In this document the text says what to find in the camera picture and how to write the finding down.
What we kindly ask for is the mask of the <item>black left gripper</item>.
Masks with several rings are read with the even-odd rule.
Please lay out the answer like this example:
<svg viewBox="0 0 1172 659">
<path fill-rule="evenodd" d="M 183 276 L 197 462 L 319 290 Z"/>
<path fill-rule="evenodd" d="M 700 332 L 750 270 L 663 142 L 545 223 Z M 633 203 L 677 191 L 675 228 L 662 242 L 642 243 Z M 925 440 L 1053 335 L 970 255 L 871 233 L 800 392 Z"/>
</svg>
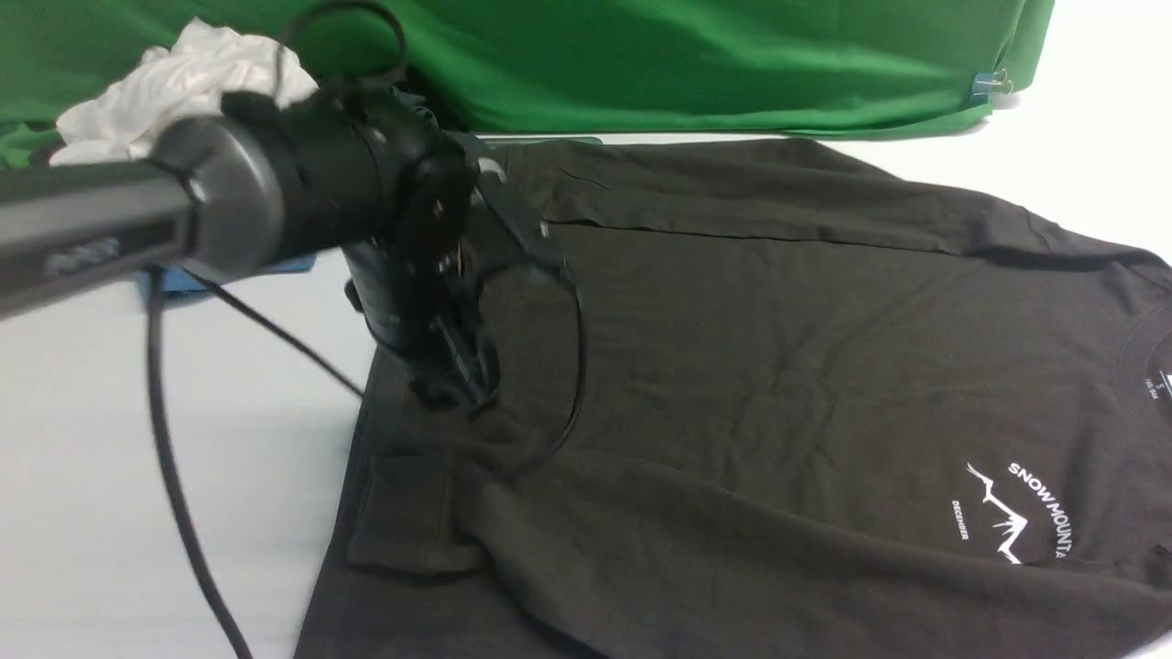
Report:
<svg viewBox="0 0 1172 659">
<path fill-rule="evenodd" d="M 407 360 L 410 388 L 429 413 L 479 416 L 497 405 L 500 362 L 481 313 L 455 308 L 448 261 L 472 208 L 476 171 L 443 140 L 406 168 L 384 232 L 342 249 L 345 292 L 382 349 Z"/>
</svg>

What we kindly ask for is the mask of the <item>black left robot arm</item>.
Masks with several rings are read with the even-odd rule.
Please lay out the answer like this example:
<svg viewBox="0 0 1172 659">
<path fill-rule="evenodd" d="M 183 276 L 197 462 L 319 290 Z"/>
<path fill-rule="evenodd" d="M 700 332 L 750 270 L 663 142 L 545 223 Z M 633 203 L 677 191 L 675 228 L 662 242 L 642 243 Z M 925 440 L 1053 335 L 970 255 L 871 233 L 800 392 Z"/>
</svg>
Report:
<svg viewBox="0 0 1172 659">
<path fill-rule="evenodd" d="M 477 172 L 391 91 L 279 109 L 231 91 L 146 158 L 26 168 L 1 184 L 4 317 L 157 266 L 223 284 L 340 249 L 346 295 L 424 405 L 492 405 L 499 362 L 458 247 Z"/>
</svg>

